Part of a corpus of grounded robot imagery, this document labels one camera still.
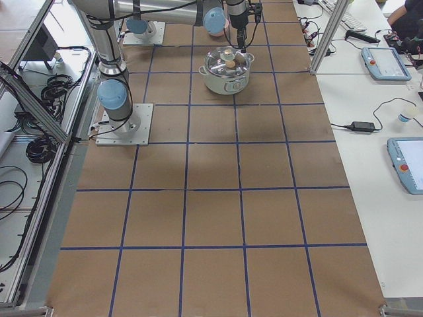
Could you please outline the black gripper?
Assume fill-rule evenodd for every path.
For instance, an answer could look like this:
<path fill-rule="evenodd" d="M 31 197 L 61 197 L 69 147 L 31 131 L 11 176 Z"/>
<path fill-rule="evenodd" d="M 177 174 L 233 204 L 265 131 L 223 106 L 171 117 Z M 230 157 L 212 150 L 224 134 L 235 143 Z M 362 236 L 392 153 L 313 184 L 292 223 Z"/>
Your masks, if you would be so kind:
<path fill-rule="evenodd" d="M 247 52 L 247 29 L 245 26 L 237 28 L 237 50 Z"/>

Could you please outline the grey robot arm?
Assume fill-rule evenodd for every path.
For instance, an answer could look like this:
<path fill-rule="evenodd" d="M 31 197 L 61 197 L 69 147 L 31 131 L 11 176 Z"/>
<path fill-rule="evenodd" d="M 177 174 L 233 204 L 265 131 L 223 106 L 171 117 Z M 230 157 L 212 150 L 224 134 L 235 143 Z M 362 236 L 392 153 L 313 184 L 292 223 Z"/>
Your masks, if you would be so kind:
<path fill-rule="evenodd" d="M 85 15 L 99 58 L 102 82 L 97 96 L 108 114 L 107 134 L 125 135 L 138 128 L 126 62 L 117 41 L 114 23 L 171 22 L 221 31 L 225 14 L 220 1 L 74 1 Z"/>
<path fill-rule="evenodd" d="M 117 5 L 116 11 L 128 13 L 137 20 L 152 20 L 202 26 L 209 33 L 225 31 L 225 23 L 236 30 L 235 48 L 243 53 L 250 42 L 247 41 L 249 17 L 254 16 L 259 23 L 262 5 L 250 1 L 132 1 L 128 9 Z"/>

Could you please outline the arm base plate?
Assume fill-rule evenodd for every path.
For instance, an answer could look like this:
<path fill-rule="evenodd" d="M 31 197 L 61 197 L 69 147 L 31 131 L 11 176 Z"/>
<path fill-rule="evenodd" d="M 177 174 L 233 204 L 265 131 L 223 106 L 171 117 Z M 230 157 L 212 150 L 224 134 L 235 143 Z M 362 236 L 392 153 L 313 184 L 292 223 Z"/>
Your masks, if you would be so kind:
<path fill-rule="evenodd" d="M 163 43 L 165 23 L 128 19 L 124 32 L 124 46 L 154 46 Z"/>
<path fill-rule="evenodd" d="M 110 120 L 104 110 L 102 121 L 107 123 L 100 126 L 95 143 L 98 146 L 148 145 L 153 108 L 153 104 L 134 104 L 129 120 L 122 123 Z"/>

